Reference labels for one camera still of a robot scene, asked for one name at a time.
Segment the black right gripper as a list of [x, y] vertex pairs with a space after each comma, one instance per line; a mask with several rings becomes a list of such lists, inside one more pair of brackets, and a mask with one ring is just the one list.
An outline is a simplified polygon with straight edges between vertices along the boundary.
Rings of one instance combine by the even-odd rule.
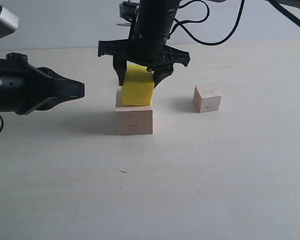
[[123, 86], [127, 62], [147, 67], [153, 71], [154, 88], [174, 72], [173, 64], [188, 66], [190, 54], [166, 45], [169, 30], [133, 30], [127, 39], [100, 40], [98, 56], [113, 57], [113, 69], [118, 76], [118, 85]]

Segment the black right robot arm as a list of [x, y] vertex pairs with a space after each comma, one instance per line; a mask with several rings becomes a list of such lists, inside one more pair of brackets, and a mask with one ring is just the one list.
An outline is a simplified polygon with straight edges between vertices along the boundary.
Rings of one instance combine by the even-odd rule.
[[178, 0], [141, 0], [119, 5], [121, 18], [130, 22], [128, 38], [98, 42], [98, 56], [113, 57], [119, 86], [125, 82], [128, 62], [145, 67], [156, 86], [172, 75], [174, 64], [188, 66], [190, 54], [166, 44], [179, 4]]

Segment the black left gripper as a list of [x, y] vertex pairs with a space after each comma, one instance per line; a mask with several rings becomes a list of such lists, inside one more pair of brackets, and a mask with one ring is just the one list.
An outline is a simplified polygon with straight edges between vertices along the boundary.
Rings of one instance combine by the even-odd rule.
[[0, 112], [28, 115], [84, 96], [82, 82], [47, 67], [34, 67], [25, 54], [12, 52], [0, 58]]

